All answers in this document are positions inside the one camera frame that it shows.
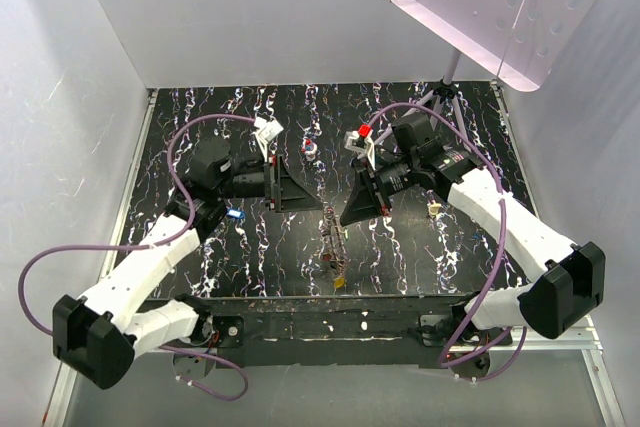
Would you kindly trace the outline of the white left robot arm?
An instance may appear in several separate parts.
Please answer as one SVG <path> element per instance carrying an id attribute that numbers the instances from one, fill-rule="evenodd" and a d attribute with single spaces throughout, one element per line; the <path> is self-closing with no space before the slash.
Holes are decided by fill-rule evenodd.
<path id="1" fill-rule="evenodd" d="M 176 192 L 144 240 L 79 298 L 65 295 L 52 311 L 53 353 L 101 389 L 116 385 L 134 360 L 174 340 L 205 345 L 214 315 L 181 294 L 140 312 L 161 281 L 195 252 L 226 217 L 229 199 L 261 198 L 278 213 L 319 210 L 321 201 L 289 172 L 282 156 L 235 162 L 220 137 L 198 144 Z"/>

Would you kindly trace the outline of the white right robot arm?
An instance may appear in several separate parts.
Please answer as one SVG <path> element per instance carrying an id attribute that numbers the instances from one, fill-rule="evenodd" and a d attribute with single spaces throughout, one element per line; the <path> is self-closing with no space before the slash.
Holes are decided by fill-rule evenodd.
<path id="1" fill-rule="evenodd" d="M 381 168 L 375 165 L 371 126 L 346 133 L 346 148 L 365 158 L 354 165 L 354 187 L 341 225 L 387 216 L 394 194 L 419 186 L 490 234 L 528 281 L 456 303 L 450 318 L 429 328 L 429 334 L 471 345 L 494 328 L 526 327 L 556 339 L 603 302 L 606 256 L 600 247 L 578 245 L 544 224 L 502 190 L 479 154 L 444 146 L 426 115 L 402 117 L 391 130 L 399 157 Z"/>

